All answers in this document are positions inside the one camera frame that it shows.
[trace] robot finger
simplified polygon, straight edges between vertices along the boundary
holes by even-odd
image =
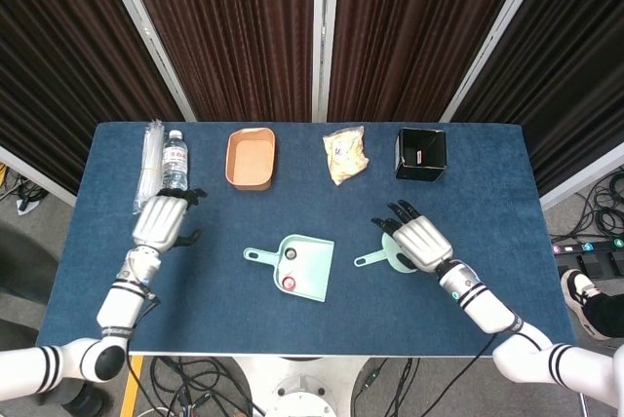
[[[403,223],[407,224],[408,222],[410,222],[410,221],[411,221],[411,216],[410,216],[407,212],[405,212],[405,211],[403,210],[403,208],[401,208],[401,207],[399,207],[399,206],[395,205],[394,203],[389,203],[389,204],[388,204],[388,207],[389,207],[389,208],[390,208],[390,209],[391,209],[391,210],[392,210],[395,214],[397,214],[397,217],[399,217],[399,219],[400,219]]]
[[[410,203],[405,200],[399,200],[399,204],[405,209],[412,219],[417,219],[420,217],[420,212],[418,212]]]
[[[388,217],[383,222],[384,222],[385,226],[389,230],[389,232],[386,231],[386,234],[388,234],[390,236],[392,236],[392,234],[394,234],[397,230],[399,230],[401,227],[403,227],[403,224],[401,224],[401,222],[393,219],[392,217]]]
[[[392,237],[392,234],[394,233],[393,230],[390,230],[385,221],[383,219],[380,219],[379,217],[374,217],[370,220],[370,222],[372,222],[374,225],[376,225],[377,227],[379,227],[381,230],[383,230],[386,234],[388,234],[390,237]]]

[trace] blue tablecloth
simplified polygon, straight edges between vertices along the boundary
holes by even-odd
[[[336,187],[323,135],[349,124],[198,123],[180,129],[190,186],[209,197],[187,214],[182,233],[202,228],[192,247],[162,256],[153,283],[162,305],[136,332],[146,353],[470,356],[487,342],[437,284],[387,263],[355,268],[380,246],[373,216],[411,201],[511,309],[553,342],[574,343],[557,270],[519,127],[494,124],[366,123],[368,168]],[[228,136],[270,127],[278,150],[271,187],[234,189],[224,176]],[[448,168],[436,182],[397,180],[401,127],[447,132]],[[96,315],[133,246],[144,123],[97,128],[52,298],[38,342],[99,337]],[[243,248],[277,250],[288,234],[334,240],[325,303],[279,291],[272,268]]]

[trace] plastic straw bundle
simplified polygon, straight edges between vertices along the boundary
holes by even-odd
[[[151,122],[145,129],[143,138],[143,161],[140,179],[136,189],[133,213],[143,210],[145,203],[161,189],[163,180],[163,144],[165,143],[165,126],[159,121]]]

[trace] dustpan handle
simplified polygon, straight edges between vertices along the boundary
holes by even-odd
[[[243,257],[249,261],[270,264],[271,266],[277,266],[277,263],[280,260],[279,253],[264,251],[263,249],[257,248],[245,248],[243,250]]]
[[[355,264],[356,268],[361,268],[362,266],[368,266],[372,263],[378,263],[379,261],[383,261],[387,258],[388,256],[386,255],[385,250],[381,249],[379,251],[376,251],[375,253],[369,253],[365,254],[364,256],[357,257],[353,261],[353,264]]]

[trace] black box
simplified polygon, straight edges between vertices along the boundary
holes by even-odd
[[[437,180],[447,167],[447,137],[440,130],[401,128],[395,149],[395,176]]]

